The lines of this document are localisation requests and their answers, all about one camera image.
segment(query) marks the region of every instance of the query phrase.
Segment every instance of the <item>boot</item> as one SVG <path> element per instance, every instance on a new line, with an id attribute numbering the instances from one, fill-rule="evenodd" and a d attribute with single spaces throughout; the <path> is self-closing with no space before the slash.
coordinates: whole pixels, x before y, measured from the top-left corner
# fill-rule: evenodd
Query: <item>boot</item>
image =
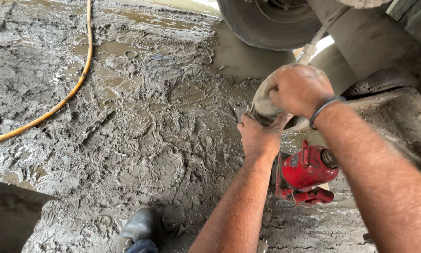
<path id="1" fill-rule="evenodd" d="M 151 207 L 137 209 L 121 230 L 117 243 L 117 253 L 128 251 L 132 244 L 140 239 L 152 240 L 156 225 L 156 210 Z"/>

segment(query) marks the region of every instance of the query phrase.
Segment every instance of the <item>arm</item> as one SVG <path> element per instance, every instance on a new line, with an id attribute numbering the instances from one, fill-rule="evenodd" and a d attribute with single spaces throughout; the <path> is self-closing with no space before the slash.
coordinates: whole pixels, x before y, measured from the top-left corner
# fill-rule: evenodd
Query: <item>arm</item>
<path id="1" fill-rule="evenodd" d="M 273 160 L 279 152 L 281 134 L 292 116 L 280 114 L 264 127 L 243 114 L 237 125 L 245 162 L 210 215 L 190 253 L 256 252 L 265 196 Z"/>
<path id="2" fill-rule="evenodd" d="M 311 66 L 282 68 L 275 79 L 278 90 L 270 92 L 272 101 L 310 118 L 332 96 L 329 80 Z M 293 82 L 301 87 L 294 88 Z M 300 108 L 295 107 L 295 98 L 285 99 L 295 92 L 302 94 L 295 96 Z M 344 103 L 324 108 L 315 126 L 337 157 L 378 251 L 421 252 L 421 173 L 417 168 Z"/>

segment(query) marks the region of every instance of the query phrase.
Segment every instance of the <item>hand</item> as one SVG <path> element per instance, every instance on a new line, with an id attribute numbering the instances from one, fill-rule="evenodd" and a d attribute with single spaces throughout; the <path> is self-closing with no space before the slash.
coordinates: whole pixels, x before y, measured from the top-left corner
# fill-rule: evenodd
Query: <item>hand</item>
<path id="1" fill-rule="evenodd" d="M 312 114 L 334 96 L 326 74 L 301 64 L 281 66 L 271 78 L 277 89 L 270 91 L 273 104 L 293 115 L 312 117 Z"/>
<path id="2" fill-rule="evenodd" d="M 245 112 L 237 129 L 241 134 L 241 143 L 245 160 L 266 158 L 273 162 L 281 147 L 281 134 L 284 126 L 293 115 L 281 112 L 270 126 L 263 126 Z"/>

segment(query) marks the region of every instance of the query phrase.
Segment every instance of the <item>yellow air hose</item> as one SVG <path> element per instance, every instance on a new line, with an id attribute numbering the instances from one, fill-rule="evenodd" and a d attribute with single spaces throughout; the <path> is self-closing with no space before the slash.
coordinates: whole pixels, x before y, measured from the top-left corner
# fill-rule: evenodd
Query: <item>yellow air hose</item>
<path id="1" fill-rule="evenodd" d="M 91 19 L 92 19 L 92 0 L 87 0 L 87 32 L 89 34 L 89 53 L 87 54 L 87 62 L 85 63 L 84 70 L 82 71 L 81 77 L 78 80 L 78 83 L 76 83 L 76 86 L 68 93 L 68 95 L 62 99 L 60 103 L 58 103 L 55 107 L 53 107 L 49 112 L 45 113 L 41 117 L 33 120 L 32 122 L 17 128 L 13 131 L 10 131 L 9 133 L 0 135 L 0 142 L 7 140 L 11 137 L 16 136 L 17 134 L 21 134 L 22 132 L 35 127 L 36 125 L 42 123 L 47 118 L 51 117 L 53 114 L 55 114 L 57 111 L 62 109 L 62 107 L 65 106 L 65 104 L 72 99 L 72 97 L 75 95 L 75 93 L 78 91 L 79 87 L 81 87 L 81 84 L 84 82 L 85 76 L 87 76 L 87 72 L 89 72 L 90 63 L 92 61 L 92 52 L 93 52 L 93 35 L 92 35 L 92 25 L 91 25 Z"/>

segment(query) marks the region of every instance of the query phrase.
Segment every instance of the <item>hose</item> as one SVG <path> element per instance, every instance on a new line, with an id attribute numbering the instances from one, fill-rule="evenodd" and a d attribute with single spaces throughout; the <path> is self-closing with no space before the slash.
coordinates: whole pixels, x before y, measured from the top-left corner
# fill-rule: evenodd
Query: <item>hose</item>
<path id="1" fill-rule="evenodd" d="M 33 120 L 32 122 L 17 128 L 15 130 L 10 131 L 9 133 L 0 135 L 0 142 L 7 140 L 11 137 L 14 137 L 18 134 L 21 134 L 22 132 L 35 127 L 36 125 L 42 123 L 47 118 L 51 117 L 53 114 L 55 114 L 57 111 L 62 109 L 62 107 L 65 106 L 65 104 L 72 99 L 72 97 L 75 95 L 75 93 L 78 91 L 78 89 L 81 87 L 82 83 L 84 82 L 84 79 L 87 75 L 87 72 L 89 72 L 90 69 L 90 63 L 92 61 L 92 52 L 93 52 L 93 35 L 92 35 L 92 25 L 91 25 L 91 19 L 92 19 L 92 0 L 87 0 L 87 32 L 89 34 L 89 52 L 87 54 L 87 61 L 84 66 L 84 70 L 82 71 L 81 77 L 78 80 L 78 83 L 76 83 L 76 86 L 70 91 L 70 93 L 62 99 L 60 103 L 58 103 L 56 106 L 54 106 L 49 112 L 45 113 L 44 115 L 40 116 L 39 118 Z"/>
<path id="2" fill-rule="evenodd" d="M 351 9 L 350 6 L 342 5 L 340 9 L 338 9 L 326 22 L 325 24 L 320 28 L 320 30 L 315 34 L 314 38 L 310 41 L 310 43 L 306 44 L 303 49 L 303 54 L 298 58 L 297 63 L 308 65 L 310 58 L 312 55 L 315 54 L 317 51 L 317 43 L 320 41 L 320 39 L 325 35 L 325 33 L 328 31 L 328 29 L 343 15 L 345 14 L 349 9 Z"/>

